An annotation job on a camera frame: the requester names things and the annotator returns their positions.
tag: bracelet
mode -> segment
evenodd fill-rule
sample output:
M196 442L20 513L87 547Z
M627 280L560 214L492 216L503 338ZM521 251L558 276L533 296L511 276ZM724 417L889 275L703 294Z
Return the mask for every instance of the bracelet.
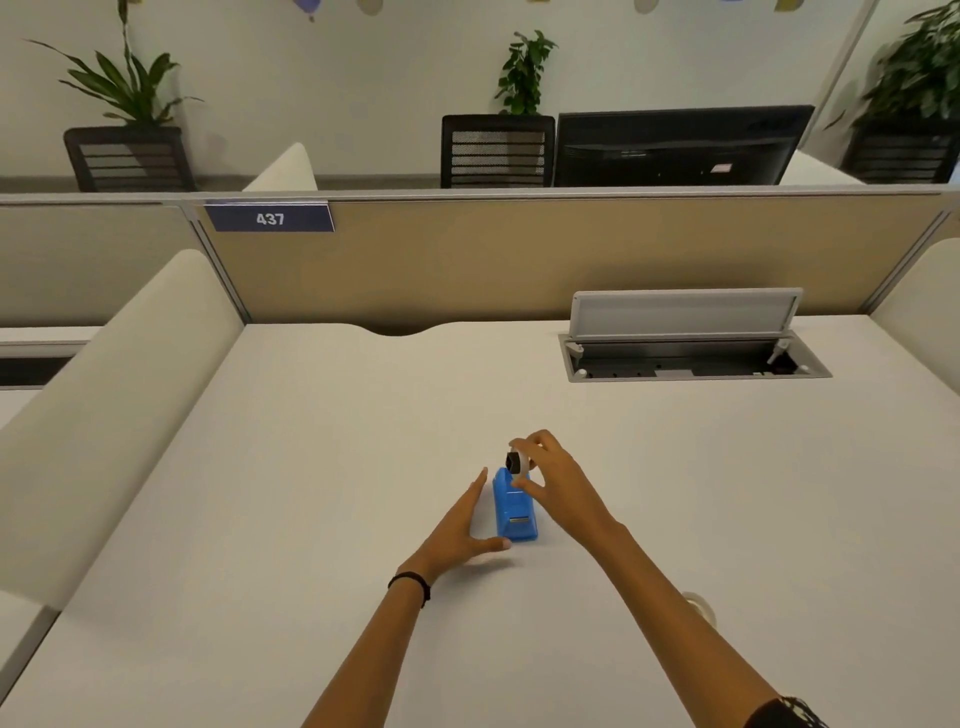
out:
M423 587L423 603L420 605L420 608L423 609L423 607L426 606L426 603L430 601L430 585L426 583L426 579L424 579L415 571L404 571L397 574L390 580L390 583L387 584L387 589L390 589L392 586L394 586L394 582L398 579L413 579Z

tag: black monitor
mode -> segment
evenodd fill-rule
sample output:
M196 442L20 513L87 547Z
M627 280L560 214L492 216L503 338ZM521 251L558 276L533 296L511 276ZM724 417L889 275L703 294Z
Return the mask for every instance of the black monitor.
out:
M562 113L557 187L779 184L813 107Z

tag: sleeve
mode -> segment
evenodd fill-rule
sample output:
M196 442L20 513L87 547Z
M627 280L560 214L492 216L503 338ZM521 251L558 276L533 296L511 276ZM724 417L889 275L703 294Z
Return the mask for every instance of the sleeve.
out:
M744 728L828 727L800 698L782 697L757 709Z

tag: blue tape dispenser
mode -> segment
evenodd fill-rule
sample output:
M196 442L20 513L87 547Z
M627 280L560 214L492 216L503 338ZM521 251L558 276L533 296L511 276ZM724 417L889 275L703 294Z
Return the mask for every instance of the blue tape dispenser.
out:
M534 500L511 485L514 475L526 477L530 463L522 453L511 450L507 467L493 477L493 507L496 510L496 535L511 541L534 541L537 538L537 516Z

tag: number plate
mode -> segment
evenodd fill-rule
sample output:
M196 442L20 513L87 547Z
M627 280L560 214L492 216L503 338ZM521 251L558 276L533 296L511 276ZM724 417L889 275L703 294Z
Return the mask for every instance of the number plate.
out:
M327 203L204 205L217 232L333 232Z

